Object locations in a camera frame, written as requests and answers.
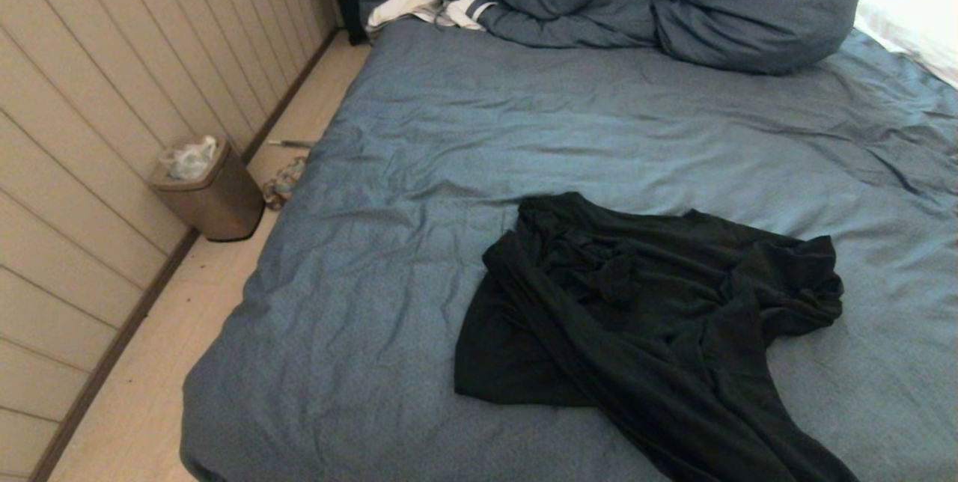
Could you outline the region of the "black moon print T-shirt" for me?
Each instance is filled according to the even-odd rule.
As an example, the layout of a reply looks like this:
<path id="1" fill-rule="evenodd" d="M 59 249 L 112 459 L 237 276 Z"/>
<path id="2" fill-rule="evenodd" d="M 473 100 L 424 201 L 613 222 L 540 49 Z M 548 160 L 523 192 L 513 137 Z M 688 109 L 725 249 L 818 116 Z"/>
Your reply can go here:
<path id="1" fill-rule="evenodd" d="M 794 423 L 766 356 L 842 314 L 831 237 L 569 192 L 523 198 L 482 260 L 456 393 L 594 408 L 671 482 L 859 482 Z"/>

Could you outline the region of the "blue bed sheet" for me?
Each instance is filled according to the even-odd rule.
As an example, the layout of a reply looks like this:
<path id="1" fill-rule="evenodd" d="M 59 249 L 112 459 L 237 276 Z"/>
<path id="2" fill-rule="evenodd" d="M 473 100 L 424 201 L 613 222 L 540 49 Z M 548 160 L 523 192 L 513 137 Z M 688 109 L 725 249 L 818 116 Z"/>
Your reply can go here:
<path id="1" fill-rule="evenodd" d="M 525 195 L 829 234 L 843 314 L 769 350 L 861 482 L 958 482 L 958 90 L 853 32 L 789 76 L 388 25 L 184 385 L 201 482 L 667 482 L 592 409 L 453 392 Z"/>

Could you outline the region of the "patterned item on floor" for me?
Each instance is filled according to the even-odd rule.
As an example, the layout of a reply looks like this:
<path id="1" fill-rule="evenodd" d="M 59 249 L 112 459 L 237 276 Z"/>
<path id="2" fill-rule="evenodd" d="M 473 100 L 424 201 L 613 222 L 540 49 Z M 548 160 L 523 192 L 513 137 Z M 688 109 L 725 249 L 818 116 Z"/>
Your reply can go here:
<path id="1" fill-rule="evenodd" d="M 263 201 L 268 210 L 281 210 L 291 199 L 294 189 L 307 168 L 308 157 L 296 156 L 283 168 L 279 169 L 273 178 L 268 179 L 261 186 Z"/>

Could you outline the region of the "white garment with blue stripes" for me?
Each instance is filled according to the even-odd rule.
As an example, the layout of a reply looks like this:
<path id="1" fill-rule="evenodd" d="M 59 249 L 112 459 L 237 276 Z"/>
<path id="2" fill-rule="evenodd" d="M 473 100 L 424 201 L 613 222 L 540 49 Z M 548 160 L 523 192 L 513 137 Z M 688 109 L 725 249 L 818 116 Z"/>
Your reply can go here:
<path id="1" fill-rule="evenodd" d="M 496 5 L 490 0 L 386 0 L 370 12 L 365 32 L 374 36 L 387 24 L 404 17 L 437 26 L 486 31 L 479 19 L 486 9 Z"/>

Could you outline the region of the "brown trash bin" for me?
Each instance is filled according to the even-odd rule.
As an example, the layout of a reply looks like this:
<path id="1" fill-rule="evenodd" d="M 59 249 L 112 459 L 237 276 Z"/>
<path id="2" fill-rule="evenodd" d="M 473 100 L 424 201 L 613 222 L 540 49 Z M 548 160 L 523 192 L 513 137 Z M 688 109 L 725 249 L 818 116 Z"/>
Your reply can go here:
<path id="1" fill-rule="evenodd" d="M 201 137 L 185 138 L 168 149 Z M 165 176 L 158 158 L 147 182 L 168 209 L 206 240 L 246 240 L 257 230 L 266 203 L 232 144 L 214 138 L 218 150 L 202 178 L 171 180 Z"/>

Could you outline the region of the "clear plastic bin liner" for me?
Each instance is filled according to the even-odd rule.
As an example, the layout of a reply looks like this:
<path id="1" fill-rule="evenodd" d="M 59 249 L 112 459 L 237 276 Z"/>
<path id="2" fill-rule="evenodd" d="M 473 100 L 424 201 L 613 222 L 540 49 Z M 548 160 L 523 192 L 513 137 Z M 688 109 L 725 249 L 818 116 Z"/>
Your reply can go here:
<path id="1" fill-rule="evenodd" d="M 196 180 L 202 178 L 212 165 L 217 150 L 216 138 L 203 136 L 164 151 L 159 162 L 165 168 L 165 176 L 171 180 Z"/>

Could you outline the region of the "white pillow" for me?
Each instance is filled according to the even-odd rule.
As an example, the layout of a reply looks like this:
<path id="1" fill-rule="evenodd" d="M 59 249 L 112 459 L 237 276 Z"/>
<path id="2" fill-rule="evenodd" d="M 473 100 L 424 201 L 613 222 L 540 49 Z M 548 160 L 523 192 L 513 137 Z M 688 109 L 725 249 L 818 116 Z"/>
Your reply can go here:
<path id="1" fill-rule="evenodd" d="M 853 25 L 958 91 L 958 0 L 859 0 Z"/>

